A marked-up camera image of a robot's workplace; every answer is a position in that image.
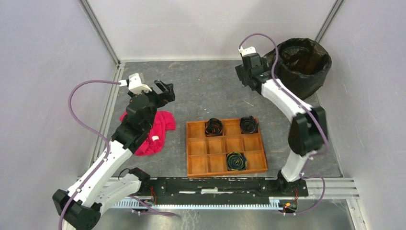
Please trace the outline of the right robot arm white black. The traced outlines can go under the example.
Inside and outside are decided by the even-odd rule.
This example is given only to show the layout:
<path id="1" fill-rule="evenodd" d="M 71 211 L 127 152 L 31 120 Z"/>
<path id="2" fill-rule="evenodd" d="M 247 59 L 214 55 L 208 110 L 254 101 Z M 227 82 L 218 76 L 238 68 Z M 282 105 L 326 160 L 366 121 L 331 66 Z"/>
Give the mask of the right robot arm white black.
<path id="1" fill-rule="evenodd" d="M 242 64 L 236 72 L 243 86 L 248 86 L 270 100 L 290 121 L 288 144 L 290 153 L 277 175 L 277 191 L 290 195 L 304 178 L 307 162 L 320 150 L 328 150 L 325 110 L 313 107 L 294 95 L 274 75 L 274 68 L 256 51 L 241 53 Z"/>

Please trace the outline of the black plastic trash bag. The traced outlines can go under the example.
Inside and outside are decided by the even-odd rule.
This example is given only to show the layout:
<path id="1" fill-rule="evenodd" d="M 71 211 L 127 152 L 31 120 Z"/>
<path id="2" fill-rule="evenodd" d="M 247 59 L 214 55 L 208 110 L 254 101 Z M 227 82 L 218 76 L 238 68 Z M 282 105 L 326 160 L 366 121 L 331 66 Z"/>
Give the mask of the black plastic trash bag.
<path id="1" fill-rule="evenodd" d="M 291 38 L 277 46 L 275 75 L 301 100 L 323 86 L 332 66 L 329 53 L 310 38 Z"/>

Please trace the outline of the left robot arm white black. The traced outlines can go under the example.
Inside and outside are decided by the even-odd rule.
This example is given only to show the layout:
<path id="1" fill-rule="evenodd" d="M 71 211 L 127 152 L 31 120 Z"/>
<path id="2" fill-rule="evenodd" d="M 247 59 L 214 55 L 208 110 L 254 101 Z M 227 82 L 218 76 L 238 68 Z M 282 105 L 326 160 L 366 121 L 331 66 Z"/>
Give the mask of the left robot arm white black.
<path id="1" fill-rule="evenodd" d="M 93 83 L 85 81 L 77 85 L 69 95 L 68 108 L 72 117 L 84 128 L 96 134 L 105 142 L 105 149 L 94 164 L 67 190 L 58 189 L 52 196 L 56 210 L 60 215 L 60 230 L 91 230 L 101 216 L 116 203 L 135 192 L 145 195 L 150 190 L 150 181 L 128 174 L 123 179 L 105 187 L 113 173 L 129 159 L 147 139 L 154 123 L 158 108 L 175 101 L 174 85 L 155 80 L 161 90 L 157 93 L 134 75 L 128 80 L 108 81 L 119 87 L 127 87 L 131 97 L 126 108 L 126 117 L 116 129 L 111 139 L 83 123 L 74 113 L 72 98 L 82 86 Z"/>

